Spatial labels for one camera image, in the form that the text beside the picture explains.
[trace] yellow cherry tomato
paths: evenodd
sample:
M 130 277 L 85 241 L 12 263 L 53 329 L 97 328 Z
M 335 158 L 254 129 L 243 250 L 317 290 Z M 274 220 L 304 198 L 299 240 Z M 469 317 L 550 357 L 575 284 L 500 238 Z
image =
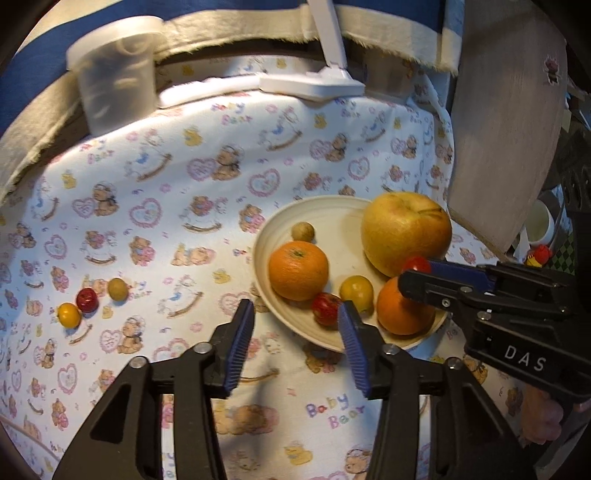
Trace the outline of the yellow cherry tomato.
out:
M 76 328 L 82 320 L 82 313 L 73 303 L 62 303 L 57 309 L 57 319 L 65 328 Z
M 115 301 L 124 301 L 127 299 L 127 295 L 129 295 L 127 283 L 120 278 L 112 278 L 109 280 L 107 291 L 109 292 L 109 297 Z
M 361 275 L 347 278 L 339 289 L 341 300 L 351 300 L 359 313 L 371 313 L 374 309 L 374 287 Z

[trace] wooden board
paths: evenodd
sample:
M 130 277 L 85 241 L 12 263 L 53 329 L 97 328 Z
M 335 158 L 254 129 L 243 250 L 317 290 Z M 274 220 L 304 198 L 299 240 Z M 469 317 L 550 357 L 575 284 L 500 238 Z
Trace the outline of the wooden board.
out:
M 560 66 L 557 85 L 544 71 L 548 56 Z M 564 38 L 532 2 L 466 2 L 449 208 L 496 253 L 507 251 L 544 183 L 565 92 Z

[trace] white plastic part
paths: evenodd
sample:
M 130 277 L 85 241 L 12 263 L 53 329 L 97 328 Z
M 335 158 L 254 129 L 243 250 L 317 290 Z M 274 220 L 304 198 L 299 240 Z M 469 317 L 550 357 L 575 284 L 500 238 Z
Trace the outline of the white plastic part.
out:
M 259 88 L 263 92 L 291 95 L 313 102 L 365 93 L 363 83 L 353 80 L 346 70 L 334 67 L 324 67 L 318 73 L 263 75 Z
M 169 87 L 160 93 L 158 106 L 169 108 L 182 103 L 225 95 L 232 92 L 258 90 L 260 75 L 241 75 L 228 78 L 209 78 L 202 82 L 189 82 Z
M 129 17 L 104 25 L 67 51 L 90 133 L 104 135 L 156 110 L 154 47 L 158 17 Z
M 365 85 L 347 72 L 347 57 L 339 21 L 332 0 L 308 0 L 318 30 L 327 67 L 305 75 L 265 75 L 260 89 L 268 93 L 293 95 L 305 100 L 324 102 L 337 97 L 362 96 Z
M 319 72 L 244 75 L 208 79 L 170 87 L 160 94 L 160 108 L 192 102 L 231 92 L 260 89 L 267 93 L 290 95 L 313 102 L 333 98 L 362 96 L 365 85 L 347 72 L 347 57 L 332 0 L 308 0 L 327 66 Z
M 162 34 L 163 20 L 158 17 L 144 15 L 141 17 L 129 17 L 103 25 L 96 30 L 84 35 L 74 42 L 66 51 L 66 64 L 68 70 L 73 70 L 87 53 L 101 48 L 107 43 L 143 34 Z M 139 55 L 141 51 L 127 51 L 121 49 L 121 53 Z
M 347 55 L 332 0 L 308 0 L 324 59 L 329 67 L 347 68 Z

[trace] red fruit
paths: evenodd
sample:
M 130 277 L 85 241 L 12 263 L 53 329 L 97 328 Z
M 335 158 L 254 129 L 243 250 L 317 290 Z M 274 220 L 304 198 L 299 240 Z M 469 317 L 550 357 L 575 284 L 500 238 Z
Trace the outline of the red fruit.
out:
M 314 319 L 325 327 L 336 325 L 341 299 L 330 293 L 319 293 L 312 301 Z
M 431 264 L 425 257 L 411 257 L 402 264 L 402 271 L 407 270 L 431 273 Z
M 99 298 L 92 288 L 83 288 L 76 296 L 76 306 L 82 313 L 92 313 L 99 307 Z

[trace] white plastic cup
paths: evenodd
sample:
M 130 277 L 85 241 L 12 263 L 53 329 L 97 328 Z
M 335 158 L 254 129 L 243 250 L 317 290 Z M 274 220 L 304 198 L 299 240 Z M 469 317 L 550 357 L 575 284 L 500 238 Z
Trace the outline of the white plastic cup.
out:
M 532 247 L 549 245 L 554 235 L 554 218 L 541 200 L 536 200 L 525 221 L 527 238 Z
M 129 17 L 78 39 L 66 52 L 78 79 L 90 133 L 97 137 L 156 110 L 154 47 L 158 17 Z

